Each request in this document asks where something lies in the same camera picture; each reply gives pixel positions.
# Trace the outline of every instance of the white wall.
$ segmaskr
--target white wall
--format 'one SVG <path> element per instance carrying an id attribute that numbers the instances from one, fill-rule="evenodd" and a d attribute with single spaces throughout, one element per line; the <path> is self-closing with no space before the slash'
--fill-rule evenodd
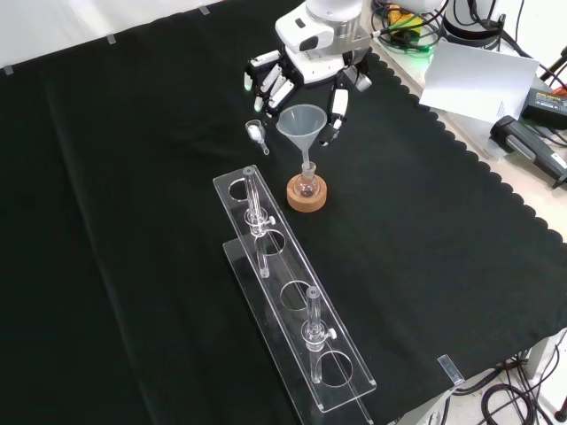
<path id="1" fill-rule="evenodd" d="M 220 0 L 2 0 L 0 68 Z"/>

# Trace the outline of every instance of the small round-bottom flask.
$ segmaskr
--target small round-bottom flask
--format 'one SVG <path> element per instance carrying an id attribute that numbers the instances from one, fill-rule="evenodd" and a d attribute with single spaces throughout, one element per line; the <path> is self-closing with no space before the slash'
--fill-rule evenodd
<path id="1" fill-rule="evenodd" d="M 304 162 L 301 165 L 301 175 L 293 185 L 293 191 L 300 197 L 314 197 L 319 193 L 319 181 L 315 175 L 316 166 L 313 162 Z"/>

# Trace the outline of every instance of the black device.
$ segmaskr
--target black device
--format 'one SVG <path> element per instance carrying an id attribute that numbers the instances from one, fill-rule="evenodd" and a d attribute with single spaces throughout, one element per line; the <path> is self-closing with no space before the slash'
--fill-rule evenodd
<path id="1" fill-rule="evenodd" d="M 567 163 L 528 127 L 505 116 L 490 130 L 491 137 L 506 152 L 516 151 L 555 179 L 554 188 L 567 179 Z"/>
<path id="2" fill-rule="evenodd" d="M 522 118 L 565 130 L 567 128 L 567 97 L 530 89 L 525 99 Z"/>

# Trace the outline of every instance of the funnel stem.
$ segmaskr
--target funnel stem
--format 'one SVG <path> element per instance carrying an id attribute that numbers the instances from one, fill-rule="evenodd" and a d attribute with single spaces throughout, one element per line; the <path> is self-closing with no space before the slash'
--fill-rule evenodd
<path id="1" fill-rule="evenodd" d="M 303 153 L 303 165 L 309 167 L 309 151 L 301 151 Z"/>

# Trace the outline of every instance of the plastic funnel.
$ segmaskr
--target plastic funnel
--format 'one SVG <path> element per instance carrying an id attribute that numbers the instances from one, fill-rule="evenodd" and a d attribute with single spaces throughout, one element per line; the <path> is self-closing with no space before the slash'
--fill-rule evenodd
<path id="1" fill-rule="evenodd" d="M 319 106 L 296 104 L 280 114 L 277 129 L 306 152 L 325 124 L 327 124 L 327 114 Z"/>

